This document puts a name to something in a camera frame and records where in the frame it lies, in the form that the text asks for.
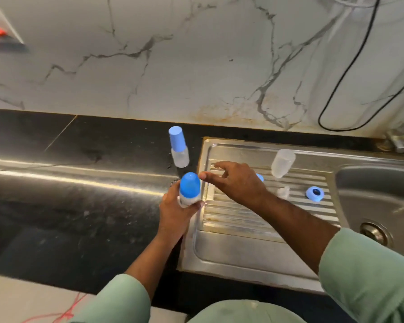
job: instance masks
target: backsplash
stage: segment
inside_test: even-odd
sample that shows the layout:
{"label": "backsplash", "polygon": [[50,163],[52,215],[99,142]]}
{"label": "backsplash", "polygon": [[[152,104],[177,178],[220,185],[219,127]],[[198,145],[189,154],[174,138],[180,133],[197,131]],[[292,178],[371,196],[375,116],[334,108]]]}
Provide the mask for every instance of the backsplash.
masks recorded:
{"label": "backsplash", "polygon": [[[375,0],[364,0],[373,4]],[[404,0],[382,0],[321,122],[365,122],[404,85]],[[330,133],[317,119],[373,8],[331,0],[0,0],[0,108]],[[404,120],[404,92],[365,127]]]}

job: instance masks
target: shirt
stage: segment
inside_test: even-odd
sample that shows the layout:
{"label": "shirt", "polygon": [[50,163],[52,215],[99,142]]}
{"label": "shirt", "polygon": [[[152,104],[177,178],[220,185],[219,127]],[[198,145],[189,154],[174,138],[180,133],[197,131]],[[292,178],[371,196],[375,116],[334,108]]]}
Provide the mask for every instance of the shirt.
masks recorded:
{"label": "shirt", "polygon": [[[342,228],[330,240],[319,265],[323,289],[359,323],[404,323],[404,256]],[[126,274],[114,277],[71,320],[74,323],[148,323],[150,299]],[[303,323],[293,312],[252,300],[208,306],[189,323]]]}

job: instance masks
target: electrical outlet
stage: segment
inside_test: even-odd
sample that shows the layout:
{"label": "electrical outlet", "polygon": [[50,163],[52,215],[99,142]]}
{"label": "electrical outlet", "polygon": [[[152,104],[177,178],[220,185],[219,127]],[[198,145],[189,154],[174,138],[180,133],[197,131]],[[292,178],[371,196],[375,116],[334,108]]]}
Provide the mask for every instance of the electrical outlet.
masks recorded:
{"label": "electrical outlet", "polygon": [[1,9],[0,9],[0,28],[4,29],[8,35],[8,38],[4,39],[3,41],[10,42],[11,41],[10,38],[12,38],[13,42],[24,44],[22,38],[18,35],[14,27],[12,27],[11,23],[9,22],[9,20],[7,20],[6,16],[4,15]]}

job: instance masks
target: hand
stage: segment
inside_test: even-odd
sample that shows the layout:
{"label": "hand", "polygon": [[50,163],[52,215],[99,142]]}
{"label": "hand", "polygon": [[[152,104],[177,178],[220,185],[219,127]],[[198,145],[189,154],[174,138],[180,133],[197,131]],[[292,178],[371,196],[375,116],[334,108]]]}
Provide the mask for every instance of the hand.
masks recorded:
{"label": "hand", "polygon": [[246,163],[217,162],[216,168],[224,170],[220,177],[212,172],[201,172],[199,178],[211,183],[229,198],[256,212],[261,200],[269,194],[265,184]]}
{"label": "hand", "polygon": [[189,207],[182,208],[178,204],[179,190],[180,182],[177,181],[163,195],[160,203],[160,223],[157,237],[167,242],[171,247],[175,246],[183,236],[193,214],[204,206],[203,201],[198,201]]}

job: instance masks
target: person's left hand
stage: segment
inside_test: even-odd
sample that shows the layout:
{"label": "person's left hand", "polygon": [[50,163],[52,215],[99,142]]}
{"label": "person's left hand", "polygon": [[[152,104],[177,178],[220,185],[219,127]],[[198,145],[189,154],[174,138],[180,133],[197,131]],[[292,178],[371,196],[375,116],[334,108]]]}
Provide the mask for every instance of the person's left hand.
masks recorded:
{"label": "person's left hand", "polygon": [[160,223],[157,237],[170,243],[171,247],[175,246],[185,233],[193,214],[204,206],[204,201],[198,201],[189,207],[181,207],[178,204],[179,190],[180,181],[177,181],[163,195],[160,203]]}

